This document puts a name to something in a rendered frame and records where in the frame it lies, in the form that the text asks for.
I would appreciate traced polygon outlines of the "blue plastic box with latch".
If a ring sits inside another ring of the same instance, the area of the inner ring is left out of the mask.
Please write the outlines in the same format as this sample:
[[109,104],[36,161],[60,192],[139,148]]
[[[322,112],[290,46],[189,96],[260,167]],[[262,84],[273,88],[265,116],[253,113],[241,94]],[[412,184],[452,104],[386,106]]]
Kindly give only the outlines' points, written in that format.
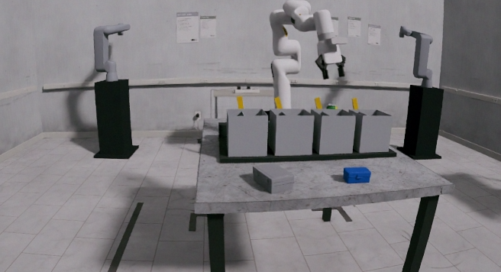
[[369,183],[371,172],[366,167],[345,167],[343,179],[346,183]]

